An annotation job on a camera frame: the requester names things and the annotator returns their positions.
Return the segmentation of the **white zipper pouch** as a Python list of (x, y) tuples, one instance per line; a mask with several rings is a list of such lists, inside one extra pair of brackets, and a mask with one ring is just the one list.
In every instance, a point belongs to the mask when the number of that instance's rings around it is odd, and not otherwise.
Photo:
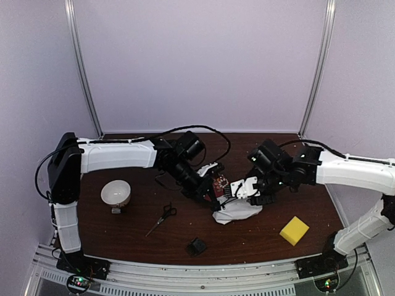
[(245, 199), (238, 199), (229, 202), (221, 207), (221, 210), (213, 212), (213, 219), (222, 225), (233, 221), (246, 220), (260, 213), (263, 206), (251, 205)]

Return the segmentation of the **black scissors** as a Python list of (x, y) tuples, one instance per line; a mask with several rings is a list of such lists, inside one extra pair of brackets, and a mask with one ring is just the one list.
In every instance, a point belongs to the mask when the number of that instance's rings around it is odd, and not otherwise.
[(163, 207), (163, 213), (160, 218), (157, 220), (155, 225), (148, 231), (145, 237), (149, 236), (156, 228), (158, 228), (167, 218), (170, 216), (175, 216), (177, 214), (177, 209), (173, 207), (172, 203), (170, 202), (168, 205)]

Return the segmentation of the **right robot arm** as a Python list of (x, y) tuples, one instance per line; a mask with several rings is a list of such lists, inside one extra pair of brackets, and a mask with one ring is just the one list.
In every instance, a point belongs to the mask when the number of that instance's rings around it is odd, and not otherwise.
[(331, 271), (356, 247), (385, 230), (394, 229), (394, 159), (342, 154), (317, 141), (306, 141), (291, 156), (282, 145), (266, 139), (248, 155), (258, 177), (259, 195), (272, 197), (288, 187), (343, 185), (381, 193), (380, 200), (357, 221), (332, 234), (317, 257), (317, 268)]

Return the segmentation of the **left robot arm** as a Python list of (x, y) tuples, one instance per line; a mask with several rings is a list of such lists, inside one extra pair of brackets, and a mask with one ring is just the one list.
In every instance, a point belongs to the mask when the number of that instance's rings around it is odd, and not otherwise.
[(178, 139), (139, 138), (91, 140), (65, 133), (56, 150), (42, 159), (48, 165), (49, 189), (38, 194), (53, 208), (60, 247), (65, 264), (76, 274), (89, 267), (83, 256), (78, 231), (77, 203), (83, 174), (116, 168), (157, 168), (168, 173), (187, 198), (208, 201), (213, 210), (220, 209), (213, 179), (206, 170), (196, 171), (190, 164), (205, 149), (191, 131)]

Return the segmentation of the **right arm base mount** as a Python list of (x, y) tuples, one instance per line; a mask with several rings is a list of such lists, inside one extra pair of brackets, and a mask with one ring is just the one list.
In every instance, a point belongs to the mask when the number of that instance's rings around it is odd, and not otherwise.
[(295, 261), (299, 279), (316, 277), (327, 273), (335, 273), (349, 266), (346, 256), (335, 251), (298, 259)]

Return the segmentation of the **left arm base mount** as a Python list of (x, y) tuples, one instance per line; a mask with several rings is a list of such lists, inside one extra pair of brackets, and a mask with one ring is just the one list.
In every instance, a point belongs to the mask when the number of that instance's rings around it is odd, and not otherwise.
[(103, 259), (87, 257), (82, 251), (61, 253), (56, 268), (68, 273), (77, 274), (90, 279), (106, 280), (110, 262)]

